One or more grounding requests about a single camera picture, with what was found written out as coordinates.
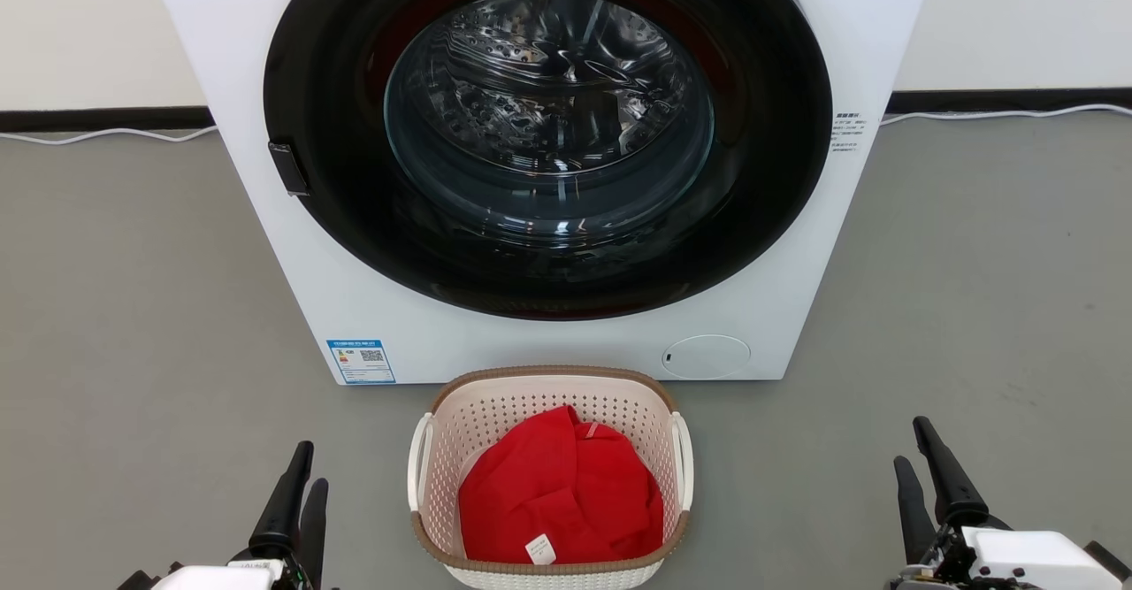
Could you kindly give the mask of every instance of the white laundry basket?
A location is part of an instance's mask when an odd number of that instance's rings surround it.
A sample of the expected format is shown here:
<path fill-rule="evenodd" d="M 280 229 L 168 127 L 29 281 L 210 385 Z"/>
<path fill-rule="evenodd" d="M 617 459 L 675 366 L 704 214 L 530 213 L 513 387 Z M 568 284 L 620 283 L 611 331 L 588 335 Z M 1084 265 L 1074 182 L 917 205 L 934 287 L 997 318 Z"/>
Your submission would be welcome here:
<path fill-rule="evenodd" d="M 664 542 L 624 562 L 521 565 L 464 557 L 458 491 L 475 460 L 516 425 L 574 405 L 629 438 L 664 501 Z M 621 590 L 651 578 L 684 536 L 692 507 L 692 438 L 662 385 L 599 367 L 514 367 L 449 383 L 424 413 L 409 453 L 409 508 L 421 546 L 465 585 L 482 590 Z"/>

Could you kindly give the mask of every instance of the front-loading washing machine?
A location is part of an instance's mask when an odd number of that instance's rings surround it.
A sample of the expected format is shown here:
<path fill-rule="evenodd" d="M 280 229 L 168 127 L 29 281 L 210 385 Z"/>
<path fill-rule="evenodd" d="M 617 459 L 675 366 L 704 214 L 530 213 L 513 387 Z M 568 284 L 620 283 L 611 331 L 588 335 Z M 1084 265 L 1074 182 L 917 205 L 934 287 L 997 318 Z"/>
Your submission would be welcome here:
<path fill-rule="evenodd" d="M 921 0 L 164 0 L 341 384 L 779 379 Z"/>

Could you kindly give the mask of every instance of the black baseboard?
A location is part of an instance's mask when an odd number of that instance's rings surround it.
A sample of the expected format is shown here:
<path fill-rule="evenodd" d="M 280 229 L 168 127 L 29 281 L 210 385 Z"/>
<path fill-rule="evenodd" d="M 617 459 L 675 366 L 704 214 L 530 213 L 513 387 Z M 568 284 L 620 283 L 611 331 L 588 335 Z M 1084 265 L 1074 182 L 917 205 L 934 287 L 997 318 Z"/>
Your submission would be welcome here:
<path fill-rule="evenodd" d="M 898 91 L 889 100 L 889 114 L 914 111 L 1057 111 L 1084 103 L 1112 103 L 1132 109 L 1132 87 L 1084 87 L 1041 91 Z"/>
<path fill-rule="evenodd" d="M 0 111 L 0 131 L 198 130 L 213 126 L 206 106 L 94 109 L 82 111 Z"/>
<path fill-rule="evenodd" d="M 911 111 L 1054 111 L 1083 103 L 1132 109 L 1132 87 L 1064 91 L 898 91 L 889 114 Z M 0 111 L 0 131 L 197 130 L 213 123 L 206 106 L 97 109 L 82 111 Z"/>

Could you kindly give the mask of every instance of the brown basket rim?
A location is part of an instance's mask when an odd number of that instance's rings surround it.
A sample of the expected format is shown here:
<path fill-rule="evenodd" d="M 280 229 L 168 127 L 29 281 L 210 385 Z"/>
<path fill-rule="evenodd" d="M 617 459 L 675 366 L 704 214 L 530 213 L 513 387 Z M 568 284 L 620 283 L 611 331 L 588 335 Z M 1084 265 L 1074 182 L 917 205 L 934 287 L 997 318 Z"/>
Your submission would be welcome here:
<path fill-rule="evenodd" d="M 632 369 L 614 369 L 610 367 L 585 367 L 577 365 L 532 365 L 529 367 L 501 367 L 498 369 L 481 369 L 480 371 L 471 371 L 457 377 L 451 383 L 444 385 L 440 393 L 436 396 L 432 402 L 432 413 L 437 412 L 440 408 L 440 403 L 445 401 L 445 397 L 452 395 L 457 388 L 474 382 L 480 380 L 491 380 L 495 378 L 517 378 L 522 376 L 560 376 L 560 375 L 580 375 L 594 378 L 615 378 L 621 380 L 632 380 L 635 383 L 643 384 L 644 386 L 651 388 L 657 393 L 668 407 L 669 413 L 675 413 L 676 400 L 668 393 L 667 388 L 659 383 L 659 380 L 651 378 L 640 371 L 633 371 Z"/>
<path fill-rule="evenodd" d="M 480 371 L 472 371 L 470 374 L 464 374 L 452 380 L 444 388 L 440 390 L 439 395 L 437 395 L 436 401 L 432 403 L 431 412 L 436 413 L 437 409 L 440 408 L 440 403 L 444 402 L 445 397 L 452 394 L 452 392 L 457 388 L 473 382 L 478 380 L 490 380 L 494 378 L 513 378 L 520 376 L 560 376 L 560 375 L 580 375 L 580 376 L 591 376 L 598 378 L 616 378 L 624 380 L 634 380 L 636 383 L 643 384 L 644 386 L 651 388 L 657 393 L 668 407 L 668 412 L 675 413 L 676 401 L 668 391 L 657 382 L 655 379 L 640 373 L 633 371 L 631 369 L 614 369 L 610 367 L 583 367 L 574 365 L 534 365 L 530 367 L 503 367 L 498 369 L 483 369 Z M 432 539 L 424 531 L 424 520 L 421 519 L 421 514 L 418 511 L 412 513 L 412 524 L 413 533 L 417 535 L 417 540 L 420 542 L 421 547 L 432 556 L 434 559 L 440 562 L 441 564 L 454 567 L 457 570 L 466 570 L 472 572 L 486 572 L 491 574 L 516 574 L 525 576 L 560 576 L 560 575 L 576 575 L 576 574 L 603 574 L 611 572 L 624 572 L 631 570 L 637 570 L 654 565 L 663 561 L 672 554 L 676 546 L 679 545 L 680 540 L 684 539 L 684 532 L 688 525 L 688 511 L 681 511 L 680 518 L 676 522 L 676 529 L 672 530 L 672 535 L 669 536 L 667 540 L 660 546 L 660 548 L 649 553 L 643 557 L 637 557 L 635 559 L 625 559 L 620 562 L 601 562 L 593 564 L 550 564 L 550 565 L 534 565 L 534 564 L 501 564 L 496 562 L 477 562 L 473 559 L 465 559 L 464 557 L 457 557 L 449 555 L 440 549 L 439 546 L 432 542 Z"/>

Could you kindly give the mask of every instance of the clothing tag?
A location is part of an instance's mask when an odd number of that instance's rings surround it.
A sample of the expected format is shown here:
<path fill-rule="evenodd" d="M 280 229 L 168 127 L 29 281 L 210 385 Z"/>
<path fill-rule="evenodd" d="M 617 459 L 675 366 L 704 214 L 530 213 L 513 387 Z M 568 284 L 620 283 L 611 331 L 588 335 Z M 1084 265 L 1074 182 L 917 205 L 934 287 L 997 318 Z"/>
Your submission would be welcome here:
<path fill-rule="evenodd" d="M 555 547 L 550 545 L 546 535 L 532 539 L 526 545 L 526 554 L 531 556 L 531 563 L 537 566 L 550 565 L 558 558 L 558 555 L 555 554 Z"/>

